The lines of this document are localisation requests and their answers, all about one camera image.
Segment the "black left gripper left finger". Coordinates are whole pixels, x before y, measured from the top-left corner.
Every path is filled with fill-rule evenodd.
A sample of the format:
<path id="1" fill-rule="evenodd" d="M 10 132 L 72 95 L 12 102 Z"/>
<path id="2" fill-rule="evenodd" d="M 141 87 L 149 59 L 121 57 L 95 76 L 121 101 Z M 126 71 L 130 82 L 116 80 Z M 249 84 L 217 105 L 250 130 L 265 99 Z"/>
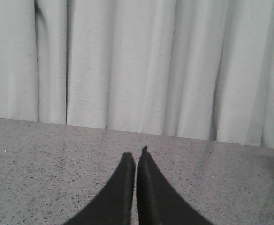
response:
<path id="1" fill-rule="evenodd" d="M 109 181 L 67 225 L 130 225 L 135 161 L 125 152 Z"/>

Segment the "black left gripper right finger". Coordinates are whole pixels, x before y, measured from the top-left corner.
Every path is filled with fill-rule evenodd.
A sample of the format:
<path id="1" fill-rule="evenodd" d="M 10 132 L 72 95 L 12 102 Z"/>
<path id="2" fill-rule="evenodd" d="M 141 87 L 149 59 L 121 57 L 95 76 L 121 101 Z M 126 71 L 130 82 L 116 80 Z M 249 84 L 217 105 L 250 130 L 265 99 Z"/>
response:
<path id="1" fill-rule="evenodd" d="M 147 147 L 137 168 L 137 210 L 141 225 L 210 225 L 170 185 Z"/>

